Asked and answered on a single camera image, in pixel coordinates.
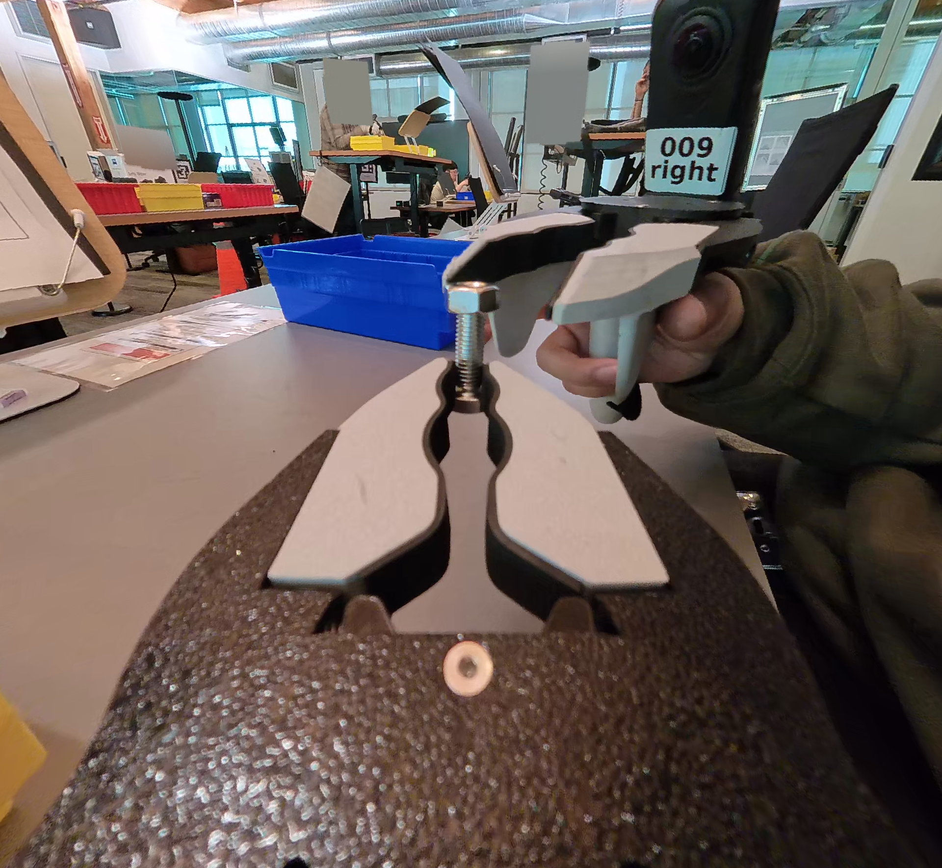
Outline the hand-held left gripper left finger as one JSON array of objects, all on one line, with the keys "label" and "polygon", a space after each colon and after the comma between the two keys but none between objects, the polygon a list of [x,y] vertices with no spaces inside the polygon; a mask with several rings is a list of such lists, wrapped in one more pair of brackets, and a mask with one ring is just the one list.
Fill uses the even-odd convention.
[{"label": "hand-held left gripper left finger", "polygon": [[272,587],[371,596],[394,613],[442,579],[451,401],[452,363],[436,358],[347,418],[268,569]]}]

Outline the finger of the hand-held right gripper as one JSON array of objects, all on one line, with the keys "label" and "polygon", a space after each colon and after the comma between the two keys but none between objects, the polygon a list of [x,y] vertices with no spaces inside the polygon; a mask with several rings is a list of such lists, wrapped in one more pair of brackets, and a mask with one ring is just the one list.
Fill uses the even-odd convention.
[{"label": "finger of the hand-held right gripper", "polygon": [[642,224],[583,252],[552,300],[551,321],[572,325],[637,316],[688,295],[702,247],[717,231],[706,224]]},{"label": "finger of the hand-held right gripper", "polygon": [[522,215],[481,231],[447,266],[443,286],[496,286],[497,308],[488,312],[492,338],[502,357],[513,357],[526,346],[578,257],[612,238],[612,214]]}]

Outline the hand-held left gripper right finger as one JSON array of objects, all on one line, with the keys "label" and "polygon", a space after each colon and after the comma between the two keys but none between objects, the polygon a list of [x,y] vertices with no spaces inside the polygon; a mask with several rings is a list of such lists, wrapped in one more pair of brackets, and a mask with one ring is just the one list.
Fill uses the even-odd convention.
[{"label": "hand-held left gripper right finger", "polygon": [[539,618],[565,598],[666,587],[668,571],[595,426],[504,362],[489,365],[486,385],[494,585]]}]

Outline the steel bolt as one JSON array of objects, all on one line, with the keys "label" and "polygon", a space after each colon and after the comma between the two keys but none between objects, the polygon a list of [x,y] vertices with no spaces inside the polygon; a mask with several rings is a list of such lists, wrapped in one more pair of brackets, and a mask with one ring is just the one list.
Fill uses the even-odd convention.
[{"label": "steel bolt", "polygon": [[481,411],[486,314],[480,311],[456,316],[454,410],[465,414]]}]

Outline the person's right forearm green sleeve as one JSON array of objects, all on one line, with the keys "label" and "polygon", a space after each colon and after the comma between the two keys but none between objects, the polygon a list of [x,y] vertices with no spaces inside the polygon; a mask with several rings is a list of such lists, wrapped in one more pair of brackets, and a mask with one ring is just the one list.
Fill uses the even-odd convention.
[{"label": "person's right forearm green sleeve", "polygon": [[655,385],[666,408],[834,471],[940,466],[939,279],[842,268],[807,231],[707,276],[720,277],[741,322],[704,371]]}]

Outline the wooden standing desk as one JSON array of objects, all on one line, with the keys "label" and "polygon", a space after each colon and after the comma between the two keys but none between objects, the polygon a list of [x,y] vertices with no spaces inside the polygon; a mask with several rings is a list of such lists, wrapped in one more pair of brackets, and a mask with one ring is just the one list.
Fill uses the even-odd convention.
[{"label": "wooden standing desk", "polygon": [[420,179],[432,171],[443,169],[450,171],[454,164],[451,160],[441,156],[426,156],[411,153],[407,150],[385,150],[371,153],[359,150],[312,151],[310,156],[331,165],[345,166],[351,179],[352,214],[355,218],[359,232],[364,232],[366,219],[361,185],[361,170],[367,165],[376,166],[385,172],[394,172],[406,175],[410,186],[409,223],[414,232],[422,238],[429,236],[429,226],[424,215],[420,214],[418,192]]}]

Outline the grey desk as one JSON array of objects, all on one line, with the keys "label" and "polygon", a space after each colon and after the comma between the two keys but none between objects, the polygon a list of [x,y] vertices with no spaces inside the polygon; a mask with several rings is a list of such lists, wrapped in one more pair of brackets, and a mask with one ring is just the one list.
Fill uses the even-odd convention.
[{"label": "grey desk", "polygon": [[[2,822],[2,866],[82,760],[150,618],[208,539],[322,431],[436,357],[285,324],[2,424],[1,686],[47,751]],[[448,569],[400,632],[533,632],[490,582],[482,415],[449,419]],[[714,432],[651,387],[617,436],[771,589]]]}]

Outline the blue plastic bin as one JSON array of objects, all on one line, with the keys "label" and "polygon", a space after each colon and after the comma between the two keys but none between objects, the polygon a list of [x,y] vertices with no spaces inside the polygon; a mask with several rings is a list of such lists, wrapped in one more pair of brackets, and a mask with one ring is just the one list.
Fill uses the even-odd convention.
[{"label": "blue plastic bin", "polygon": [[443,273],[470,243],[361,234],[260,249],[286,320],[324,330],[451,349],[456,318]]}]

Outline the orange traffic cone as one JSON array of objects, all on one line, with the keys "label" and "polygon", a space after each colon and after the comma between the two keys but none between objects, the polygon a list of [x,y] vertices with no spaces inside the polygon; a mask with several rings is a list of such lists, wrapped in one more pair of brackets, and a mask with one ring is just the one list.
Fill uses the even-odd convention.
[{"label": "orange traffic cone", "polygon": [[232,242],[214,244],[217,256],[218,295],[230,296],[249,288],[242,262]]}]

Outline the red plastic bin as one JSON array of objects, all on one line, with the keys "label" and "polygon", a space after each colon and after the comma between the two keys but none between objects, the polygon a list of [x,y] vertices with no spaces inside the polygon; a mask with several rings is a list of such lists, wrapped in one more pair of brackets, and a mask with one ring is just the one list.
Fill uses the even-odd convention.
[{"label": "red plastic bin", "polygon": [[255,183],[202,183],[206,209],[254,208],[274,206],[274,192],[268,184]]},{"label": "red plastic bin", "polygon": [[76,187],[96,215],[133,215],[144,212],[135,182],[77,181]]}]

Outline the wooden background table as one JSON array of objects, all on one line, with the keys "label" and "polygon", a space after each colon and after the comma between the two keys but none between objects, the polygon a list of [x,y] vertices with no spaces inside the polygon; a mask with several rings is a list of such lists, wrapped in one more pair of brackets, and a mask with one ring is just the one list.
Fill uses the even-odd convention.
[{"label": "wooden background table", "polygon": [[280,228],[295,227],[300,211],[294,205],[277,204],[98,218],[126,258],[135,253],[229,242],[241,263],[247,286],[254,288],[261,284],[254,246],[268,244]]}]

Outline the wooden board stand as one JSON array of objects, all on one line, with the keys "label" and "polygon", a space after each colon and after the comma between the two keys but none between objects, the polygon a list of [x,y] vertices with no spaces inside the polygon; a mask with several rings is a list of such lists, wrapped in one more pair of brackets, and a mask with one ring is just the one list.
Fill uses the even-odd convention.
[{"label": "wooden board stand", "polygon": [[90,209],[5,78],[1,79],[1,148],[2,130],[19,145],[65,208],[86,213],[88,240],[109,269],[109,274],[101,279],[65,285],[56,296],[44,296],[35,288],[11,295],[3,295],[1,291],[1,328],[5,333],[25,323],[58,319],[105,304],[124,287],[125,265],[115,241]]}]

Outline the white rounded board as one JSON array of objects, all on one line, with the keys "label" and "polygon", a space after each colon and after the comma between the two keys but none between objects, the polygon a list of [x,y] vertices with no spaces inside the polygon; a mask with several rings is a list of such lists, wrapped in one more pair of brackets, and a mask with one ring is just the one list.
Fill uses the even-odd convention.
[{"label": "white rounded board", "polygon": [[1,363],[1,394],[11,389],[28,391],[28,398],[12,408],[1,409],[1,423],[68,399],[80,390],[79,382],[19,365]]}]

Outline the silver air duct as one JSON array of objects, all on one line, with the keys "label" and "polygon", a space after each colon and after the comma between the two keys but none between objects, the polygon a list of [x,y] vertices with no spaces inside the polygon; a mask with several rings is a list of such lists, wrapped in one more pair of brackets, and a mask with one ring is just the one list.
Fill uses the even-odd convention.
[{"label": "silver air duct", "polygon": [[567,34],[649,18],[656,0],[279,0],[181,14],[190,43],[219,45],[234,65],[319,60]]}]

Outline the black wall speaker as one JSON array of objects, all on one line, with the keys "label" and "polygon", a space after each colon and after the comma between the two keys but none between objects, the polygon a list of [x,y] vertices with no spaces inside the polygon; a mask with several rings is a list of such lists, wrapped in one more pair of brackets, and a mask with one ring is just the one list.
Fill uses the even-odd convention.
[{"label": "black wall speaker", "polygon": [[106,7],[69,4],[66,14],[78,44],[100,50],[121,50],[122,42],[114,18]]}]

